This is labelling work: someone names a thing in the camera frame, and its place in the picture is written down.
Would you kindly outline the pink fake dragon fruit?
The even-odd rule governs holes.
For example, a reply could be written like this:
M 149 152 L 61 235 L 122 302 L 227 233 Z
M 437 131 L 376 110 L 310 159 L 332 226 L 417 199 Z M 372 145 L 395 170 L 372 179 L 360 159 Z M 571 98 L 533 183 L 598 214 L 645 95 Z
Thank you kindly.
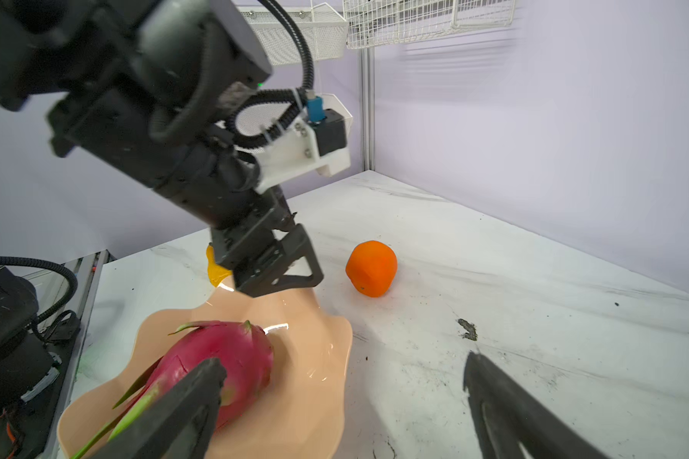
M 175 332 L 180 340 L 126 388 L 75 457 L 103 442 L 99 457 L 202 458 L 216 430 L 269 386 L 275 352 L 260 326 L 193 321 Z

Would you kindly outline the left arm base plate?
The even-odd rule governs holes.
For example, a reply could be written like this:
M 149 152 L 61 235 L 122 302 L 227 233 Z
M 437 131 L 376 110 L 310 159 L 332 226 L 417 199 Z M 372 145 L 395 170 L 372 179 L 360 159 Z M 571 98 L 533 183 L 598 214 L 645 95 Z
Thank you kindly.
M 0 326 L 0 458 L 38 458 L 49 449 L 80 332 L 76 317 L 39 337 Z

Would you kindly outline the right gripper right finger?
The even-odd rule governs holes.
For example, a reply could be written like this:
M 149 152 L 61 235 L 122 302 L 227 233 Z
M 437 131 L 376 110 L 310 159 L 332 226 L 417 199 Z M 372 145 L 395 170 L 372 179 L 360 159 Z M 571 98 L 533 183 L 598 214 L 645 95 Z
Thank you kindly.
M 605 456 L 482 354 L 468 354 L 463 390 L 484 458 Z

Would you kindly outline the yellow fake fruit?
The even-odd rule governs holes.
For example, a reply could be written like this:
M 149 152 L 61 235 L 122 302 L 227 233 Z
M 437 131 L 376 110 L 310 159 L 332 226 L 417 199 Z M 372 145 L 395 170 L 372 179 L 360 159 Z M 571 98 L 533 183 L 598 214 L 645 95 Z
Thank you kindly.
M 212 244 L 206 248 L 205 254 L 208 261 L 207 273 L 209 281 L 212 286 L 218 287 L 225 279 L 231 277 L 233 272 L 216 263 Z

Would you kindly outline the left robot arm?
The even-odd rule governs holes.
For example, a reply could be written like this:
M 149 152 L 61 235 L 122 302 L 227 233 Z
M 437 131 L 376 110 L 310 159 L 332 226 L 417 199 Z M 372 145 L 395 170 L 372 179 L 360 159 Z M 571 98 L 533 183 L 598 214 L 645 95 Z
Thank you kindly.
M 265 7 L 300 54 L 297 88 L 263 88 L 272 66 L 231 1 L 0 1 L 0 106 L 61 94 L 55 155 L 81 147 L 205 222 L 216 264 L 252 298 L 323 280 L 281 189 L 258 190 L 253 150 L 283 136 L 315 82 L 299 26 Z

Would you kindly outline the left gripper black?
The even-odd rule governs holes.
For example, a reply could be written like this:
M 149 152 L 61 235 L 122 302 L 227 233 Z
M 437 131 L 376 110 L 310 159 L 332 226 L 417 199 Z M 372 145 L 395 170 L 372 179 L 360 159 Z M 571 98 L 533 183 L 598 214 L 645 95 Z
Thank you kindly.
M 283 239 L 274 231 L 283 231 Z M 211 229 L 211 237 L 214 262 L 232 273 L 237 292 L 251 298 L 314 288 L 325 277 L 304 226 L 295 225 L 281 186 L 256 197 L 237 223 Z M 289 273 L 301 259 L 310 274 Z

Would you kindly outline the orange fake fruit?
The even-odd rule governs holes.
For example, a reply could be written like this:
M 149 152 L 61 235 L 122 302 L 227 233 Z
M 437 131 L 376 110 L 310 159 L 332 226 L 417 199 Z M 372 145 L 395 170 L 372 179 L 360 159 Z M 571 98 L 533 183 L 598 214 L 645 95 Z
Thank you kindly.
M 359 244 L 346 264 L 346 275 L 355 290 L 370 298 L 380 298 L 388 292 L 397 270 L 395 252 L 376 240 Z

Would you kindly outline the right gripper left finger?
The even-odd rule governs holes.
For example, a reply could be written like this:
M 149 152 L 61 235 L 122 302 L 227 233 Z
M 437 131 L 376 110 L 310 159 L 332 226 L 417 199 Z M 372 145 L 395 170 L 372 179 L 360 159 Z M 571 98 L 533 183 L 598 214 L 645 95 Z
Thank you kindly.
M 199 363 L 94 458 L 203 458 L 216 429 L 227 373 L 219 359 Z

